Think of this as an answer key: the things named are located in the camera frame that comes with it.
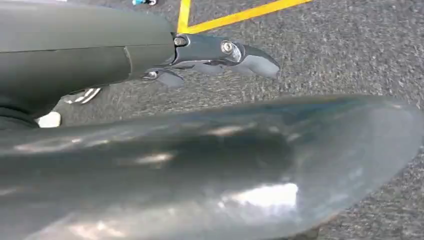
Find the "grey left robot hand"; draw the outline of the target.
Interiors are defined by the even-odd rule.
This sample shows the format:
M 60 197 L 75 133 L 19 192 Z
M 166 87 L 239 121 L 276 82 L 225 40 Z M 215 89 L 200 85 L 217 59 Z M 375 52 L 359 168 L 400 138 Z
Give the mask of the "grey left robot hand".
M 275 78 L 248 45 L 156 15 L 0 3 L 3 240 L 314 240 L 423 144 L 424 115 L 375 95 L 315 95 L 107 124 L 40 128 L 61 97 L 173 68 Z

